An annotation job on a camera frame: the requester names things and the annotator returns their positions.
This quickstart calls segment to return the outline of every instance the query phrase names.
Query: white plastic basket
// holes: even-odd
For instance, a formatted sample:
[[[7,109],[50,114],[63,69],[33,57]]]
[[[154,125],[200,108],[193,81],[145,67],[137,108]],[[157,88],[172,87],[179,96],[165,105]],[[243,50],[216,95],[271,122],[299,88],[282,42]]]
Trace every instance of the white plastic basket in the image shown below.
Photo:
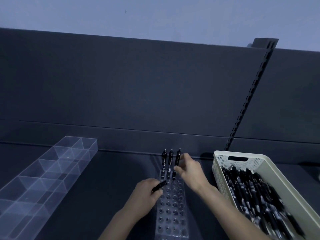
[[[232,161],[229,156],[248,158],[247,161]],[[270,183],[282,198],[286,209],[294,216],[308,240],[320,239],[320,217],[286,179],[276,165],[265,155],[229,151],[215,151],[212,172],[219,191],[236,207],[221,167],[234,165],[237,169],[253,170]]]

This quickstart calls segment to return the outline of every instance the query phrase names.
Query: forearm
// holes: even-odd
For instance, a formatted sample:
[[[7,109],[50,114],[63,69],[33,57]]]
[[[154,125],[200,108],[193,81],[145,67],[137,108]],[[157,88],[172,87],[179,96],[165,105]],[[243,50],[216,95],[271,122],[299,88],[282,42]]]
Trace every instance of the forearm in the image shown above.
[[[135,223],[130,214],[121,209],[111,219],[98,240],[125,240]]]
[[[198,195],[210,208],[230,240],[270,240],[270,238],[241,214],[212,185],[198,191]]]

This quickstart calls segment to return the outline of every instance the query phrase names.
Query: hand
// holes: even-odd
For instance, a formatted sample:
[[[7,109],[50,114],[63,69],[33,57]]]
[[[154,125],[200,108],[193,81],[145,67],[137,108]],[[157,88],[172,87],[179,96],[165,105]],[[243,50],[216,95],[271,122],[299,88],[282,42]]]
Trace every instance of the hand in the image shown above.
[[[181,155],[179,166],[175,166],[174,170],[178,172],[186,185],[195,193],[199,194],[203,187],[210,185],[202,171],[200,163],[193,160],[188,153]]]
[[[159,183],[159,180],[155,178],[148,178],[138,182],[122,210],[130,215],[130,217],[133,217],[135,222],[138,222],[149,213],[158,198],[162,195],[162,189],[151,194],[151,190]]]

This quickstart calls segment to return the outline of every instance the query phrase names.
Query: pile of pens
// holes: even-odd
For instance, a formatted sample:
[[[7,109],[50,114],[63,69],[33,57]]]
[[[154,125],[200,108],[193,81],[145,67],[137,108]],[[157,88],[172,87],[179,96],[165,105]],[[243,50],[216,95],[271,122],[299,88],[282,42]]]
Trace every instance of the pile of pens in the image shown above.
[[[296,233],[305,238],[274,187],[264,182],[258,173],[249,169],[237,170],[235,166],[221,168],[238,210],[265,234],[270,235],[268,229],[272,229],[278,239],[293,239],[285,220],[288,219]]]

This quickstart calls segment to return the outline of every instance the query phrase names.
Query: left hand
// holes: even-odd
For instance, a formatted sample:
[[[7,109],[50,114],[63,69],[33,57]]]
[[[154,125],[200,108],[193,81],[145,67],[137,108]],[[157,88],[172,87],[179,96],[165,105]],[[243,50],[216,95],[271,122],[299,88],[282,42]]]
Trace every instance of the left hand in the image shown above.
[[[159,183],[160,181],[155,178],[148,178],[138,182],[122,210],[126,214],[129,214],[130,217],[133,217],[135,222],[138,222],[149,213],[158,198],[162,195],[162,189],[151,194],[152,188]]]

